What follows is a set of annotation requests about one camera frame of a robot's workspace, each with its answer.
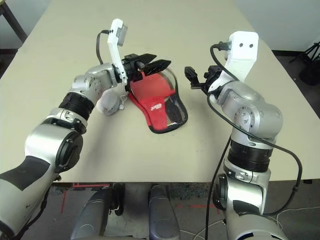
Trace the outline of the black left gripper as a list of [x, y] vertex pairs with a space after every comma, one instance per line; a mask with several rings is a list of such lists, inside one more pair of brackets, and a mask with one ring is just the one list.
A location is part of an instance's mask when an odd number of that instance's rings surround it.
[[165, 70], [170, 64], [170, 60], [159, 59], [153, 61], [157, 55], [145, 53], [137, 55], [135, 53], [125, 55], [122, 59], [122, 64], [127, 76], [128, 82], [137, 82], [143, 79], [142, 73], [140, 73], [140, 65], [144, 65], [144, 75], [150, 76]]

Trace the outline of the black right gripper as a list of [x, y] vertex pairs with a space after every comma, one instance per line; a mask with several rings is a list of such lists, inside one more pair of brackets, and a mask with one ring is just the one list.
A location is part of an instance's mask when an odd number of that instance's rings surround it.
[[211, 84], [217, 80], [222, 70], [217, 65], [210, 65], [207, 72], [203, 74], [204, 82], [199, 82], [198, 74], [191, 66], [184, 67], [184, 75], [190, 82], [190, 87], [193, 90], [202, 90], [205, 94], [209, 92]]

